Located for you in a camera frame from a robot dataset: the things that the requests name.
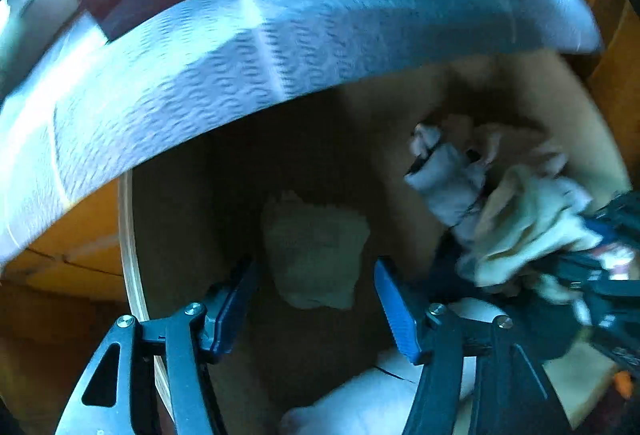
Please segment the blue plaid seat cushion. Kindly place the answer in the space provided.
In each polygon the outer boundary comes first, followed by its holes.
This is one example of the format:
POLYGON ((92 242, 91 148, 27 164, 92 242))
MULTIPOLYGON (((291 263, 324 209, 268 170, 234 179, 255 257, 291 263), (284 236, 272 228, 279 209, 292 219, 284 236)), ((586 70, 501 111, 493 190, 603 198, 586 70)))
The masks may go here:
POLYGON ((584 0, 186 0, 115 41, 82 16, 1 107, 1 257, 196 135, 331 86, 602 45, 584 0))

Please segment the cream yellow sock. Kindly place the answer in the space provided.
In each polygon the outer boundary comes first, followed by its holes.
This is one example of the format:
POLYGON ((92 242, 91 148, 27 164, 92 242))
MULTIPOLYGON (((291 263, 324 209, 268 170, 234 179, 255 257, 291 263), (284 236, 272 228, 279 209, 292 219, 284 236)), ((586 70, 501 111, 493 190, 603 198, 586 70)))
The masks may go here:
POLYGON ((582 217, 590 202, 586 189, 568 177, 510 166, 480 213, 472 247, 457 262, 458 274, 498 292, 537 259, 597 247, 603 237, 582 217))

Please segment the grey sock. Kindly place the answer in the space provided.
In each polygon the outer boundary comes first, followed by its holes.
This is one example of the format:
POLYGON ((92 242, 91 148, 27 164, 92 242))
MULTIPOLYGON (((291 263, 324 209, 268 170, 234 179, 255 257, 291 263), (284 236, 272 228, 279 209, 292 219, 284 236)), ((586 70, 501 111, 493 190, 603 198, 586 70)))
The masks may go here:
POLYGON ((486 168, 448 142, 437 126, 416 125, 410 140, 413 163, 405 182, 454 238, 469 249, 480 219, 486 168))

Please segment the grey-green knitted sock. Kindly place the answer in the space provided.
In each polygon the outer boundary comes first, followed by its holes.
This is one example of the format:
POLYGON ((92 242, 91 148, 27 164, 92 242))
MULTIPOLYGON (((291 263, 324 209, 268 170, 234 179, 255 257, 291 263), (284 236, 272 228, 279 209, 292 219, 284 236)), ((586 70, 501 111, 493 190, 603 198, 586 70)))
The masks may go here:
POLYGON ((361 252, 370 236, 354 210, 314 206, 290 195, 262 215, 266 256, 276 288, 298 309, 352 308, 361 252))

